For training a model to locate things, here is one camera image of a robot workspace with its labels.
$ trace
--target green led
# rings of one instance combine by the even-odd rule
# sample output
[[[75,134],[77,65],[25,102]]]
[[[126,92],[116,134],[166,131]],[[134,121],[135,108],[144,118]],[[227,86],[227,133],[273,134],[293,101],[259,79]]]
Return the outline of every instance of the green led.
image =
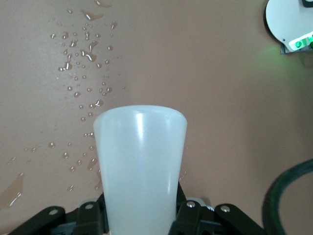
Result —
[[[296,46],[297,48],[301,47],[301,46],[302,46],[302,42],[296,42],[296,43],[295,43],[295,46]]]

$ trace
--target green light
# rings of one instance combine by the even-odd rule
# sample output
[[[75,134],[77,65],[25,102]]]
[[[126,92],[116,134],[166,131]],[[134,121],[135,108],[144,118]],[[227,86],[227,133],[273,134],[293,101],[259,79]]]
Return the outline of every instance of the green light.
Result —
[[[292,48],[292,50],[299,50],[305,46],[308,46],[311,42],[313,42],[313,32],[307,33],[301,37],[293,39],[288,44]]]
[[[296,44],[295,44],[295,46],[296,46],[297,48],[300,48],[301,45],[302,45],[302,42],[296,42]]]

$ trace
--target water droplet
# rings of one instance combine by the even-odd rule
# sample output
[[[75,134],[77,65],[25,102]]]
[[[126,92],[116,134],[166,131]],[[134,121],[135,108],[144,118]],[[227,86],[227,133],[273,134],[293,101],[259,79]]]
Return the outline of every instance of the water droplet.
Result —
[[[92,137],[92,138],[94,138],[94,134],[93,134],[93,132],[91,132],[91,133],[89,133],[89,134],[88,134],[88,133],[85,133],[85,134],[84,134],[84,137],[85,137],[85,138],[86,138],[86,137]]]
[[[86,36],[86,40],[89,40],[89,37],[90,37],[90,32],[85,32],[85,36]]]
[[[98,172],[97,172],[97,177],[98,177],[99,182],[94,187],[94,190],[98,190],[102,186],[101,171],[100,170],[98,170]]]
[[[83,10],[83,9],[81,9],[81,11],[82,11],[82,13],[84,14],[84,16],[85,16],[88,20],[90,20],[90,21],[97,20],[97,19],[99,19],[99,18],[101,18],[101,17],[104,16],[104,14],[95,15],[95,14],[93,14],[93,13],[91,13],[91,12],[88,12],[88,11],[85,11],[85,10]]]
[[[85,50],[81,50],[81,55],[83,57],[87,57],[90,61],[95,61],[97,56],[92,54],[91,52],[87,52]]]
[[[68,192],[72,192],[72,191],[73,191],[73,185],[69,186],[69,187],[67,188],[67,191],[68,191]]]
[[[55,143],[54,143],[54,142],[50,142],[50,143],[48,144],[48,146],[49,146],[50,148],[55,148]]]
[[[116,21],[113,21],[112,24],[111,24],[111,29],[115,29],[117,26],[117,22]]]
[[[13,157],[13,158],[11,158],[7,163],[6,163],[6,165],[10,165],[13,161],[15,161],[16,160],[16,157]]]
[[[185,181],[183,181],[184,177],[185,177],[186,171],[184,171],[182,176],[179,176],[179,182],[180,184],[185,184]]]
[[[88,164],[88,170],[93,170],[94,165],[98,163],[98,160],[96,158],[93,158],[90,160]]]
[[[0,194],[0,210],[9,208],[23,193],[24,174],[18,174],[15,180]]]
[[[65,153],[63,154],[63,158],[66,159],[66,158],[68,158],[68,157],[69,157],[69,154],[68,154],[67,152],[65,152]]]
[[[65,71],[65,70],[71,70],[72,69],[73,65],[70,63],[71,57],[72,57],[72,54],[69,54],[67,56],[67,61],[65,62],[64,67],[63,68],[59,67],[59,69],[58,69],[59,71]]]
[[[74,97],[75,97],[75,98],[79,97],[80,95],[81,95],[80,92],[75,92],[75,93],[74,93]]]
[[[97,100],[97,102],[95,102],[94,104],[90,104],[89,107],[94,109],[94,108],[100,107],[102,105],[103,105],[103,100],[100,99],[100,100]]]
[[[93,41],[89,44],[89,51],[92,52],[93,48],[98,45],[98,41]]]
[[[103,3],[103,2],[101,2],[100,0],[94,0],[94,2],[95,2],[98,6],[105,7],[105,8],[112,6],[112,4]]]
[[[76,47],[78,40],[70,41],[69,47]]]
[[[64,32],[64,35],[62,36],[63,39],[68,38],[68,32]]]

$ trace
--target black cable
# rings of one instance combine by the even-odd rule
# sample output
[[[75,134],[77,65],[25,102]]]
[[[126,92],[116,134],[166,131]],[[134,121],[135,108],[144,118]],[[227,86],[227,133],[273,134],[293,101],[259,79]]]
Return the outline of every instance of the black cable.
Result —
[[[283,172],[268,189],[262,207],[262,221],[267,235],[286,235],[279,218],[279,201],[285,188],[301,176],[313,171],[313,159]]]

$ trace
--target translucent cup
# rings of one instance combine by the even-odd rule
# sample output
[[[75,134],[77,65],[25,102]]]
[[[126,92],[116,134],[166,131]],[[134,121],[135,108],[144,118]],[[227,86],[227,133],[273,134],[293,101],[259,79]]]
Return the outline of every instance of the translucent cup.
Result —
[[[135,105],[93,124],[111,235],[168,235],[187,128],[180,112]]]

